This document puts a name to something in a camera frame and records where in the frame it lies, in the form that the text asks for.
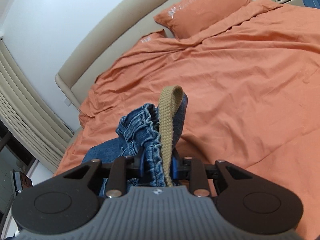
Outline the beige upholstered headboard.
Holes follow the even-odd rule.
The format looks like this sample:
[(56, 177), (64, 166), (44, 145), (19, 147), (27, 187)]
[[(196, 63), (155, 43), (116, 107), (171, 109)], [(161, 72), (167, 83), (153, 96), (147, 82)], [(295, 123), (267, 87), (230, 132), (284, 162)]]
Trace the beige upholstered headboard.
[(143, 36), (162, 29), (153, 17), (181, 0), (123, 0), (79, 43), (55, 76), (79, 108), (96, 77)]

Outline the orange duvet cover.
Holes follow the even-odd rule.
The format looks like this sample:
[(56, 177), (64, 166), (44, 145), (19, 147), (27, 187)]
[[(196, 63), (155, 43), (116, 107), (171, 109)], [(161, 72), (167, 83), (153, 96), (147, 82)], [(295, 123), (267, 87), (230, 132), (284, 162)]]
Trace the orange duvet cover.
[(224, 159), (290, 189), (304, 206), (297, 232), (318, 237), (319, 10), (257, 0), (191, 38), (133, 46), (89, 90), (57, 173), (174, 85), (188, 96), (179, 154)]

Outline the orange pillow with logo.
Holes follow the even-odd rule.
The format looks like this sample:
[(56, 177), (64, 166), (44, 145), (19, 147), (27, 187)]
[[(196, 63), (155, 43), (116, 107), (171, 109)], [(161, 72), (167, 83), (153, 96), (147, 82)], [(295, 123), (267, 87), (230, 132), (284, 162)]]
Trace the orange pillow with logo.
[(176, 39), (191, 36), (223, 20), (252, 0), (181, 0), (153, 17), (168, 28)]

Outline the dark framed screen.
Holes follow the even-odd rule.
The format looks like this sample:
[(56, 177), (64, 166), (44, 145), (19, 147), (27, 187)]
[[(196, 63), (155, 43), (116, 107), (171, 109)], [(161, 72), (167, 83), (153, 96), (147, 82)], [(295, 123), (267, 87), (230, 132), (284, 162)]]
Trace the dark framed screen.
[(21, 171), (12, 170), (10, 175), (14, 197), (33, 186), (32, 180)]

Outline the blue denim jeans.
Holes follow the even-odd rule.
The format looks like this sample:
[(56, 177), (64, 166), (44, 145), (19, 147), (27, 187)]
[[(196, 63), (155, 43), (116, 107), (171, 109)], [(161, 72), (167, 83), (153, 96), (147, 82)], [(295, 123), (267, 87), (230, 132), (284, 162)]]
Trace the blue denim jeans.
[(158, 107), (146, 103), (128, 115), (122, 116), (116, 133), (117, 138), (90, 148), (82, 162), (99, 159), (106, 164), (119, 157), (141, 154), (144, 177), (129, 179), (127, 188), (132, 186), (165, 187)]

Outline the white wall socket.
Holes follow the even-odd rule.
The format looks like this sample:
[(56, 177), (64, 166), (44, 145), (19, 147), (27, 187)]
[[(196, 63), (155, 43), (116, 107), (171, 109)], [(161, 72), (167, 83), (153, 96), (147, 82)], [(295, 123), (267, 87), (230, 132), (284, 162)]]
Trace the white wall socket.
[(72, 103), (68, 98), (64, 99), (64, 103), (69, 107)]

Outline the beige pleated curtain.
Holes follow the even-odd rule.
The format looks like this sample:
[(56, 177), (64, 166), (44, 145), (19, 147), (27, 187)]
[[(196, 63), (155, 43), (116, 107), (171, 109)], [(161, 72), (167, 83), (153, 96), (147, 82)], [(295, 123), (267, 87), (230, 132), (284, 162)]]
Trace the beige pleated curtain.
[(42, 100), (1, 42), (1, 121), (43, 166), (56, 172), (73, 132)]

